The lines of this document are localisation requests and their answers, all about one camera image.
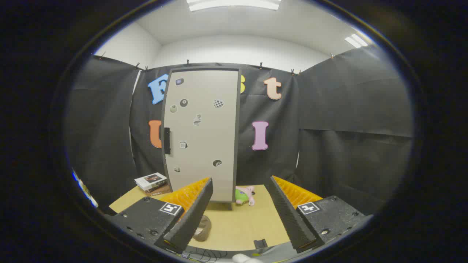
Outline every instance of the tabletop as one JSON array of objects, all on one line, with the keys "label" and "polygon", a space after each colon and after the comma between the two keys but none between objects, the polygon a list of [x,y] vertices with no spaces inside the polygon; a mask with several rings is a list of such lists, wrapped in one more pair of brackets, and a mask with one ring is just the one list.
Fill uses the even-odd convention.
[{"label": "tabletop", "polygon": [[[229,210],[228,204],[210,202],[204,212],[212,223],[210,234],[205,241],[192,238],[189,246],[240,251],[255,249],[254,240],[265,239],[269,247],[288,242],[286,230],[267,189],[263,185],[254,187],[254,206],[232,203],[232,210]],[[160,199],[165,195],[152,198]],[[144,191],[136,186],[112,203],[110,208],[120,213],[145,196]]]}]

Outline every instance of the black curtain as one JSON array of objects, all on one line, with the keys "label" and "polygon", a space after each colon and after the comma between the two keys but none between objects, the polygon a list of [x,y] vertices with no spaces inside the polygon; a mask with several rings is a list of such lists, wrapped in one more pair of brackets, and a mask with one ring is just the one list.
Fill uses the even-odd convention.
[{"label": "black curtain", "polygon": [[[148,125],[150,120],[161,120],[162,102],[152,104],[153,96],[148,84],[169,74],[171,68],[186,66],[237,67],[245,77],[246,88],[240,101],[236,184],[263,184],[271,175],[291,180],[294,177],[299,141],[299,86],[296,78],[281,70],[227,63],[174,65],[142,72],[133,94],[130,114],[132,148],[139,176],[164,173],[161,149],[151,144]],[[278,92],[282,97],[279,100],[267,96],[263,81],[271,77],[281,82]],[[252,150],[254,121],[269,123],[266,130],[267,150]]]},{"label": "black curtain", "polygon": [[352,49],[298,76],[298,185],[337,195],[365,214],[389,198],[406,169],[413,114],[385,53]]},{"label": "black curtain", "polygon": [[92,57],[71,88],[65,114],[65,144],[70,164],[99,208],[135,186],[129,140],[129,109],[137,78],[135,66]]}]

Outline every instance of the fluorescent light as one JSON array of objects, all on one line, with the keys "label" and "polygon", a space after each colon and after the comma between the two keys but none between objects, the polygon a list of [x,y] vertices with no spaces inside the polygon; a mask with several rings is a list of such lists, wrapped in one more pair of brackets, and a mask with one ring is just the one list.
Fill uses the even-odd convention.
[{"label": "fluorescent light", "polygon": [[354,40],[354,39],[352,39],[350,37],[345,38],[345,40],[348,41],[348,43],[353,45],[355,48],[360,48],[361,47],[361,45],[358,42],[356,42],[356,40]]},{"label": "fluorescent light", "polygon": [[187,0],[190,11],[212,7],[244,6],[278,10],[281,0]]},{"label": "fluorescent light", "polygon": [[367,43],[364,40],[362,40],[362,38],[360,38],[358,35],[352,34],[351,37],[354,38],[354,40],[356,40],[357,42],[359,42],[361,46],[367,46]]}]

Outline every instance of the book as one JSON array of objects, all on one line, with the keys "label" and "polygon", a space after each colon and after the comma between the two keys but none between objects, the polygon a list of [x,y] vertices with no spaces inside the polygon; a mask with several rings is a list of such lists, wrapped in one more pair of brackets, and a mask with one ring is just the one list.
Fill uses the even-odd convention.
[{"label": "book", "polygon": [[146,191],[146,190],[159,187],[163,185],[164,183],[167,183],[167,178],[160,173],[154,173],[154,174],[150,174],[150,175],[135,179],[135,183],[143,191]]},{"label": "book", "polygon": [[162,194],[166,194],[170,192],[171,192],[171,189],[169,188],[169,185],[165,184],[156,189],[152,189],[152,191],[149,191],[149,190],[145,191],[145,194],[149,197],[152,197],[152,196],[162,195]]}]

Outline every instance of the foam letter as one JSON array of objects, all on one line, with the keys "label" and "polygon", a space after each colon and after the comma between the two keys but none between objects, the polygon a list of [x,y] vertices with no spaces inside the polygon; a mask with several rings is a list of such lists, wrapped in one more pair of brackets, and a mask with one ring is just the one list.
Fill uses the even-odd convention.
[{"label": "foam letter", "polygon": [[245,82],[245,77],[244,77],[244,75],[241,75],[241,93],[244,92],[244,90],[245,90],[244,82]]},{"label": "foam letter", "polygon": [[266,94],[272,100],[281,99],[281,94],[276,92],[276,87],[281,87],[281,82],[276,82],[276,78],[269,78],[263,82],[266,84]]},{"label": "foam letter", "polygon": [[252,122],[252,126],[255,128],[255,141],[252,145],[252,150],[257,151],[268,149],[268,144],[265,143],[266,127],[268,127],[268,123]]},{"label": "foam letter", "polygon": [[148,84],[148,87],[153,94],[153,104],[157,104],[164,99],[164,94],[162,92],[166,90],[168,77],[169,75],[164,74]]},{"label": "foam letter", "polygon": [[161,149],[161,139],[159,137],[159,127],[161,126],[161,121],[152,120],[152,121],[149,121],[148,124],[149,124],[149,140],[151,141],[151,144],[154,147]]}]

